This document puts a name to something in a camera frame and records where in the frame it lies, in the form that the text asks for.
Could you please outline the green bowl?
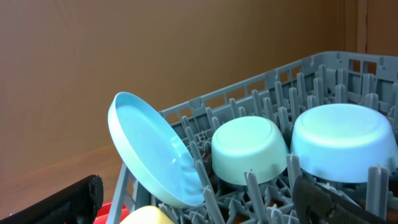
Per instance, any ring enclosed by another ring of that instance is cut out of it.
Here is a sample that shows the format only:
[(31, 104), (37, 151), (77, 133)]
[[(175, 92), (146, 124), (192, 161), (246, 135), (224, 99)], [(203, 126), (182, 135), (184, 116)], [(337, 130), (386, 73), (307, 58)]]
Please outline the green bowl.
[(268, 182), (287, 168), (289, 149), (274, 122), (244, 116), (221, 125), (211, 141), (212, 168), (223, 181), (246, 185), (244, 174), (253, 171), (257, 182)]

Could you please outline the yellow cup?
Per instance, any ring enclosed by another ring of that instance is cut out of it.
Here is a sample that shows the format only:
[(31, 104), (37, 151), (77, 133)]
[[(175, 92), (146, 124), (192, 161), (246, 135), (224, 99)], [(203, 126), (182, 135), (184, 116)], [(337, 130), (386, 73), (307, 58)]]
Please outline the yellow cup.
[(120, 224), (174, 224), (173, 221), (155, 206), (141, 207), (130, 213)]

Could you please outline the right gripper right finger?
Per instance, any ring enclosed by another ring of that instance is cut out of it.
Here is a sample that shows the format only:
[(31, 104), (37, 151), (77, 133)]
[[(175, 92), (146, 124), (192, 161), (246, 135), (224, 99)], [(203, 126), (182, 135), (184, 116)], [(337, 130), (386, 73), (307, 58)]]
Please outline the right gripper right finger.
[(365, 184), (343, 184), (334, 191), (329, 185), (298, 177), (292, 191), (294, 209), (300, 223), (388, 223), (360, 206), (369, 188)]

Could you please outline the light blue plate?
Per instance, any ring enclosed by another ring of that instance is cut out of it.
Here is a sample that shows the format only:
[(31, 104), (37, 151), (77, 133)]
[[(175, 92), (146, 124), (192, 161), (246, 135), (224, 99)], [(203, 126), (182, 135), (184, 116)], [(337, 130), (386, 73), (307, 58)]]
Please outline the light blue plate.
[(177, 208), (203, 203), (192, 155), (150, 104), (132, 93), (117, 93), (108, 110), (108, 127), (121, 159), (147, 191)]

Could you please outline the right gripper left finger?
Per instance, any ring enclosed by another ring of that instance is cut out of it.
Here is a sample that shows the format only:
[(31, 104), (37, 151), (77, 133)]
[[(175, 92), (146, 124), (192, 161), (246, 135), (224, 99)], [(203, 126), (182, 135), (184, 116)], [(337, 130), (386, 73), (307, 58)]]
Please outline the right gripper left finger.
[(102, 178), (89, 175), (1, 220), (1, 224), (92, 224), (103, 205)]

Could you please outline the light blue bowl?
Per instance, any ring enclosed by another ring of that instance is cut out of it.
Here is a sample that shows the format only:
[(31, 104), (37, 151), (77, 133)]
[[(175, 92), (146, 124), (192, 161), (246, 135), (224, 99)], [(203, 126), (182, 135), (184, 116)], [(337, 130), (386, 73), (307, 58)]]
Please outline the light blue bowl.
[(365, 183), (371, 166), (397, 169), (397, 143), (380, 112), (335, 103), (306, 110), (294, 123), (290, 150), (301, 168), (341, 183)]

